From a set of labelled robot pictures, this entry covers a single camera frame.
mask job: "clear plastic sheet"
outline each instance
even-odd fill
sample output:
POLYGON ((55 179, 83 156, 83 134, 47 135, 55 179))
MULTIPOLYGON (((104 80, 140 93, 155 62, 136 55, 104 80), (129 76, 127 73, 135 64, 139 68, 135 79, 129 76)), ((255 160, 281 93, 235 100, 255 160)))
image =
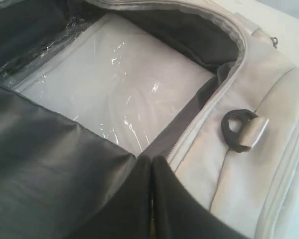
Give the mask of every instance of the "clear plastic sheet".
POLYGON ((72 17, 64 31, 53 38, 42 39, 38 46, 17 56, 0 68, 0 83, 13 88, 29 74, 44 65, 57 53, 72 43, 90 25, 77 17, 72 17))
POLYGON ((14 89, 139 155, 212 76, 107 14, 14 89))

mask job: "open bag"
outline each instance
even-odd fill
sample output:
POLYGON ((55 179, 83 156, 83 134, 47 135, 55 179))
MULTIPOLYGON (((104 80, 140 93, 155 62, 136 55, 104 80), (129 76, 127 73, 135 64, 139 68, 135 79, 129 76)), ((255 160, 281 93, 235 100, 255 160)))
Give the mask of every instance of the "open bag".
POLYGON ((0 0, 0 239, 283 238, 277 43, 208 0, 0 0))

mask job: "plastic wrap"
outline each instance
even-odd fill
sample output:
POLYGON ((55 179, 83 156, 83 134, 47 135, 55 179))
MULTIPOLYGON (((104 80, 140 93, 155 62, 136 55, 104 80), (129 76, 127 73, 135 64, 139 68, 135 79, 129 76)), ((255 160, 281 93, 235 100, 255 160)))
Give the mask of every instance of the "plastic wrap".
POLYGON ((0 83, 13 88, 65 49, 90 25, 92 25, 90 22, 72 17, 64 31, 56 36, 42 39, 36 47, 4 64, 0 68, 0 83))
POLYGON ((139 155, 212 76, 107 14, 14 89, 139 155))

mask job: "bag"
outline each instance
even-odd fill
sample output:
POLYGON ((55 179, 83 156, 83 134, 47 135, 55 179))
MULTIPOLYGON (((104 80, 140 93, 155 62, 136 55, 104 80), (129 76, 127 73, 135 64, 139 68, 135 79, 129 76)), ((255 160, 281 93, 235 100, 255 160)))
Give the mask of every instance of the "bag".
POLYGON ((0 0, 0 239, 283 238, 299 69, 277 43, 207 0, 0 0))

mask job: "black handle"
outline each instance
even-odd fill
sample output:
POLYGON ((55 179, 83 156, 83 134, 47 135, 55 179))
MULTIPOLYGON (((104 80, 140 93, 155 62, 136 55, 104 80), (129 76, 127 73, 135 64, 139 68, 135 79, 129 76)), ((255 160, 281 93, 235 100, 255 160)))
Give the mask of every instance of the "black handle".
POLYGON ((248 122, 256 117, 258 116, 249 110, 234 110, 225 114, 223 120, 221 121, 221 130, 223 132, 226 144, 232 150, 241 153, 249 149, 248 147, 243 146, 239 143, 239 138, 248 122), (238 119, 241 122, 241 127, 238 132, 234 132, 230 129, 230 119, 238 119))

